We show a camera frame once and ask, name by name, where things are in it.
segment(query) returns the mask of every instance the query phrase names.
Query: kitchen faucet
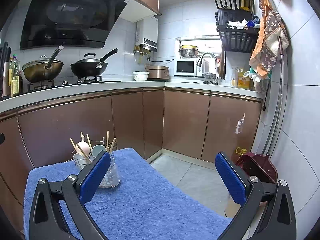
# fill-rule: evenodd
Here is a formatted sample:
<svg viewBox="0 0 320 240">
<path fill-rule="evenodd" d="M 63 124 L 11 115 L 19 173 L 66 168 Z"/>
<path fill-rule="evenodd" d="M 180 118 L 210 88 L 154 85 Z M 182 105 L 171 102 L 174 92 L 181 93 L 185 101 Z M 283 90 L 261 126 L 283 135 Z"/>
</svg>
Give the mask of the kitchen faucet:
<svg viewBox="0 0 320 240">
<path fill-rule="evenodd" d="M 204 54 L 202 54 L 202 56 L 200 57 L 200 59 L 199 59 L 198 62 L 197 62 L 197 66 L 198 66 L 198 67 L 201 67 L 203 56 L 206 55 L 206 54 L 211 55 L 211 57 L 213 57 L 213 58 L 215 59 L 215 61 L 216 61 L 216 77 L 215 77 L 215 79 L 213 80 L 213 84 L 217 85 L 217 84 L 218 84 L 218 60 L 217 60 L 216 56 L 215 56 L 213 53 L 211 53 L 211 52 L 205 52 Z"/>
</svg>

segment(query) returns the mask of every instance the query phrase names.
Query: metal pole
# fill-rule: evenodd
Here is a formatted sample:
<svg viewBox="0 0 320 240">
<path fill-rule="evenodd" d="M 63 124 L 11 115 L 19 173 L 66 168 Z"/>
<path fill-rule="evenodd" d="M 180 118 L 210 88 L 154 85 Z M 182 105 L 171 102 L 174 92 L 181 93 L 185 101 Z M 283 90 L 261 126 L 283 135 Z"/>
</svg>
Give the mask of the metal pole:
<svg viewBox="0 0 320 240">
<path fill-rule="evenodd" d="M 278 94 L 278 101 L 277 101 L 277 106 L 276 106 L 276 112 L 275 112 L 275 116 L 273 118 L 272 121 L 272 125 L 271 125 L 271 129 L 266 141 L 266 144 L 263 148 L 262 151 L 262 155 L 264 155 L 264 153 L 267 150 L 269 141 L 271 139 L 271 143 L 270 146 L 268 148 L 267 154 L 266 155 L 270 155 L 271 149 L 272 149 L 272 145 L 276 139 L 276 133 L 277 133 L 277 128 L 279 125 L 279 120 L 280 120 L 280 116 L 281 116 L 281 111 L 282 111 L 282 103 L 283 103 L 283 94 L 284 94 L 284 83 L 283 83 L 283 72 L 284 72 L 284 55 L 283 55 L 283 47 L 282 47 L 282 41 L 281 41 L 281 37 L 278 37 L 278 41 L 279 41 L 279 48 L 280 48 L 280 66 L 281 66 L 281 70 L 280 70 L 280 88 L 279 88 L 279 94 Z"/>
</svg>

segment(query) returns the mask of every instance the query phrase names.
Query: black wok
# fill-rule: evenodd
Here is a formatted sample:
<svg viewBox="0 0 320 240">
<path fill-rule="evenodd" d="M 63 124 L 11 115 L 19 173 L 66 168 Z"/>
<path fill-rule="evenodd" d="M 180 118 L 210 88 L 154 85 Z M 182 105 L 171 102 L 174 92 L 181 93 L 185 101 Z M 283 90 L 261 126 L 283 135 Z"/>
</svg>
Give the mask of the black wok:
<svg viewBox="0 0 320 240">
<path fill-rule="evenodd" d="M 71 70 L 74 73 L 74 75 L 76 75 L 79 78 L 100 76 L 106 70 L 108 65 L 108 63 L 105 63 L 104 61 L 108 57 L 112 56 L 113 54 L 116 54 L 117 52 L 118 52 L 118 49 L 114 49 L 100 59 L 97 59 L 97 58 L 81 59 L 76 63 L 71 64 Z M 84 54 L 84 57 L 89 55 L 96 56 L 95 53 L 87 53 L 87 54 Z"/>
</svg>

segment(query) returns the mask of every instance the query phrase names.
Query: blue gripper pad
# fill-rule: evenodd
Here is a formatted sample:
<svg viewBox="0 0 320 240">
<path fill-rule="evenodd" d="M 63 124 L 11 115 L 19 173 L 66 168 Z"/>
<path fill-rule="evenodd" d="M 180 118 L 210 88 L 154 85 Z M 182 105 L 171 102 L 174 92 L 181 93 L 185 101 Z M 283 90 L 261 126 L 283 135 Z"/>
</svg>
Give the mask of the blue gripper pad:
<svg viewBox="0 0 320 240">
<path fill-rule="evenodd" d="M 110 167 L 110 154 L 105 152 L 92 171 L 85 178 L 80 187 L 79 200 L 82 204 L 92 200 L 94 193 L 99 187 L 104 175 Z"/>
<path fill-rule="evenodd" d="M 215 165 L 233 201 L 242 206 L 247 200 L 243 183 L 221 153 L 216 155 Z"/>
</svg>

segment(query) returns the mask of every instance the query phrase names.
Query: black storage rack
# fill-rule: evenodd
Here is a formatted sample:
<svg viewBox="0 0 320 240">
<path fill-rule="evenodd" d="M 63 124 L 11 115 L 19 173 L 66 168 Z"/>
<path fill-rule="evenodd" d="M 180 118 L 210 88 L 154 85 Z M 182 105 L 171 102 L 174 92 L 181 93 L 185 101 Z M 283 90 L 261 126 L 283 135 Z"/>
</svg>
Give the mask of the black storage rack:
<svg viewBox="0 0 320 240">
<path fill-rule="evenodd" d="M 215 13 L 217 31 L 225 51 L 251 53 L 254 49 L 259 29 L 244 27 L 242 30 L 235 26 L 228 26 L 229 21 L 242 21 L 252 19 L 254 0 L 214 0 L 218 8 Z M 251 12 L 240 9 L 248 7 Z"/>
</svg>

